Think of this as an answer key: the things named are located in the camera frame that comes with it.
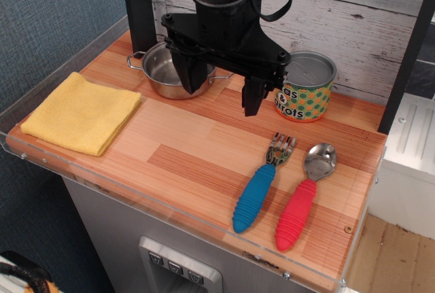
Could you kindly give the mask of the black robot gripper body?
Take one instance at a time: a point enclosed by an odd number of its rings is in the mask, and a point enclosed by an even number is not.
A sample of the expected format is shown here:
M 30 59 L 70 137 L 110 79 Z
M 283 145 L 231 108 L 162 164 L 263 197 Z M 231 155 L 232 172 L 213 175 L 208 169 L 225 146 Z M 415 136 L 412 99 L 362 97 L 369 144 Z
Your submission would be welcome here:
M 202 46 L 207 63 L 245 78 L 264 79 L 274 88 L 283 84 L 290 54 L 261 29 L 253 3 L 230 7 L 199 4 L 193 14 L 165 14 L 161 23 L 167 37 L 188 39 Z

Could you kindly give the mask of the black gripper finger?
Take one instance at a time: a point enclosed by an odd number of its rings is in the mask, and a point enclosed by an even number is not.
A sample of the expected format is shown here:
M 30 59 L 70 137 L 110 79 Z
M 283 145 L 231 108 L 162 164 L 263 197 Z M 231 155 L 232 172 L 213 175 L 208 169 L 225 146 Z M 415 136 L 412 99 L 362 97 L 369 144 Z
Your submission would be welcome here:
M 164 39 L 171 53 L 173 66 L 179 76 L 181 85 L 190 95 L 196 95 L 202 87 L 207 87 L 215 66 L 203 59 L 205 49 L 197 43 L 184 38 Z
M 242 107 L 245 116 L 255 116 L 262 104 L 267 98 L 268 93 L 274 89 L 274 86 L 264 79 L 258 77 L 246 77 L 242 89 Z

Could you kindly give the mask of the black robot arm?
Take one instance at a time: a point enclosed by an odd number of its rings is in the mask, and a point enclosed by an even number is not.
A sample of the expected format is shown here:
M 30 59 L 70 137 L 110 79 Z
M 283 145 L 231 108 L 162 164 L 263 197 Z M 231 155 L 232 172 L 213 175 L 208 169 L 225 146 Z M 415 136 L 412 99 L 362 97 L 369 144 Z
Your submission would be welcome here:
M 255 116 L 274 88 L 283 85 L 290 53 L 269 38 L 260 21 L 273 22 L 286 14 L 289 0 L 270 15 L 261 12 L 262 0 L 193 0 L 193 14 L 165 14 L 165 39 L 181 84 L 190 94 L 207 79 L 213 65 L 244 76 L 242 106 Z

